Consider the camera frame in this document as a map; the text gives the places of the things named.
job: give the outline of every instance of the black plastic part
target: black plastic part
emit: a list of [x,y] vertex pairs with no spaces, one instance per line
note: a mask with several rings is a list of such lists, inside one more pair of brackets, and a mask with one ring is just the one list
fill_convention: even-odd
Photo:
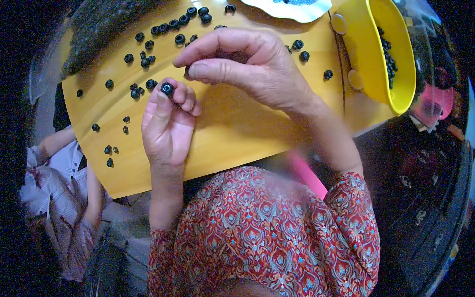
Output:
[[323,73],[323,77],[325,79],[330,79],[333,77],[333,71],[331,70],[325,70],[325,72]]
[[308,61],[308,59],[310,59],[310,54],[308,52],[303,51],[300,53],[299,58],[302,62],[306,62]]
[[183,44],[185,43],[185,35],[183,34],[178,34],[177,36],[175,36],[175,43],[176,44]]
[[187,16],[186,14],[182,15],[182,16],[178,19],[178,22],[180,23],[180,26],[183,26],[183,25],[188,24],[189,21],[190,21],[190,17]]
[[105,82],[105,87],[108,88],[109,90],[112,89],[114,87],[114,82],[109,79]]
[[198,10],[196,9],[196,7],[189,7],[187,10],[186,10],[186,15],[189,16],[190,18],[193,18],[196,16],[196,13],[198,12]]
[[137,99],[138,97],[140,97],[140,94],[137,89],[130,91],[130,97],[132,97],[133,99]]
[[234,13],[236,11],[236,7],[232,4],[228,4],[226,5],[226,7],[224,8],[224,12],[225,13],[228,13],[228,12],[231,12],[231,13]]
[[158,35],[160,33],[160,26],[153,26],[150,30],[150,33],[152,35]]
[[146,50],[151,50],[154,45],[155,45],[155,42],[153,40],[149,40],[145,43],[145,49]]
[[300,39],[297,39],[296,41],[294,41],[294,44],[292,45],[293,49],[301,49],[303,47],[304,47],[304,42],[301,41]]
[[145,87],[149,90],[152,90],[153,89],[153,79],[147,80],[147,82],[145,83]]
[[140,66],[142,66],[143,68],[147,68],[150,66],[150,62],[148,59],[142,59],[142,62],[140,62]]
[[160,91],[165,93],[168,97],[171,97],[173,94],[173,91],[175,90],[175,87],[173,87],[170,83],[163,83],[163,85],[160,87]]
[[144,39],[145,39],[145,34],[143,34],[142,32],[139,32],[135,35],[135,40],[137,40],[138,42],[143,41]]
[[133,55],[132,55],[132,54],[127,54],[127,55],[125,55],[125,57],[123,58],[123,60],[124,60],[126,63],[132,63],[132,62],[133,62]]
[[177,19],[172,19],[170,23],[168,23],[168,27],[170,28],[170,30],[179,29],[180,23],[178,22]]
[[160,33],[161,33],[161,34],[168,32],[168,29],[169,29],[169,28],[168,28],[168,24],[163,23],[163,24],[160,25]]
[[204,14],[201,16],[201,23],[202,24],[208,24],[209,22],[211,22],[211,15],[210,14]]
[[209,13],[209,9],[206,6],[203,6],[202,8],[198,10],[198,14],[200,17],[203,17],[205,14],[208,14],[208,13]]

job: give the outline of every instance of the hand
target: hand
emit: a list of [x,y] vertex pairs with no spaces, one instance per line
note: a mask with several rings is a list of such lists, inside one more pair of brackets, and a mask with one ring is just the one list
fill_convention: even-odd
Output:
[[[171,100],[160,91],[165,82],[175,87]],[[142,118],[143,147],[151,165],[183,165],[190,149],[195,117],[201,111],[201,103],[196,101],[191,87],[170,77],[158,83]]]
[[305,110],[315,97],[280,38],[265,31],[215,30],[193,41],[173,64],[189,67],[188,80],[237,86],[286,112]]

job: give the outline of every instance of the wooden table surface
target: wooden table surface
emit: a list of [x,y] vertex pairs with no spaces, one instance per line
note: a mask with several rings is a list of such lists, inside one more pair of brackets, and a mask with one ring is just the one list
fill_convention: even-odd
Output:
[[[342,0],[333,2],[331,14]],[[173,77],[194,88],[198,100],[203,103],[204,111],[197,120],[186,163],[185,179],[281,153],[298,141],[293,125],[285,114],[254,102],[239,89],[224,84],[207,86],[183,79],[184,69],[177,69],[171,64],[183,48],[174,43],[177,34],[184,34],[188,41],[192,34],[197,34],[199,38],[217,25],[226,25],[273,31],[288,45],[301,39],[304,42],[303,50],[310,53],[310,60],[305,64],[301,63],[297,52],[292,54],[292,59],[313,91],[346,121],[352,132],[393,116],[386,105],[373,102],[349,86],[346,77],[350,69],[349,61],[345,56],[341,37],[335,38],[333,34],[327,13],[311,23],[302,24],[290,19],[275,19],[240,1],[229,3],[236,6],[234,15],[224,14],[227,1],[168,2],[138,19],[98,53],[89,67],[63,81],[67,111],[79,144],[88,164],[113,198],[151,189],[149,164],[140,131],[142,114],[150,92],[146,90],[145,95],[135,101],[130,97],[129,89],[133,83],[145,88],[148,79],[160,81],[163,77]],[[170,31],[156,37],[151,35],[153,26],[178,19],[193,5],[197,8],[209,8],[213,20],[208,26],[203,26],[196,17],[179,32]],[[145,70],[140,66],[140,52],[145,50],[145,41],[135,41],[134,37],[138,32],[145,34],[145,41],[155,42],[153,51],[147,56],[156,56],[156,61]],[[124,56],[128,53],[134,55],[131,65],[124,62]],[[323,72],[327,69],[333,71],[333,78],[324,82]],[[105,87],[108,79],[114,81],[111,91]],[[76,96],[78,89],[84,91],[82,98]],[[125,116],[130,117],[129,124],[123,122]],[[93,123],[100,125],[100,132],[92,131]],[[129,127],[128,135],[123,133],[125,125]],[[106,155],[104,148],[108,144],[116,146],[119,153]],[[113,168],[106,166],[109,157],[114,160]]]

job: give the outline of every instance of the right hand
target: right hand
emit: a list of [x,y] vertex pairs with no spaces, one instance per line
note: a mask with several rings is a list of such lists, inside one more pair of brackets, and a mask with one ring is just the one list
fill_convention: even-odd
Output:
[[188,80],[227,83],[285,112],[308,109],[314,101],[288,49],[270,32],[221,28],[193,41],[173,64],[189,67]]

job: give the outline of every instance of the paisley pattern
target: paisley pattern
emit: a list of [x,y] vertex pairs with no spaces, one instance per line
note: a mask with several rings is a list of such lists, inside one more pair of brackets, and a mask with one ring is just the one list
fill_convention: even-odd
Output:
[[199,296],[247,278],[283,296],[367,296],[380,239],[364,180],[347,173],[324,201],[245,166],[207,182],[177,230],[152,232],[151,296]]

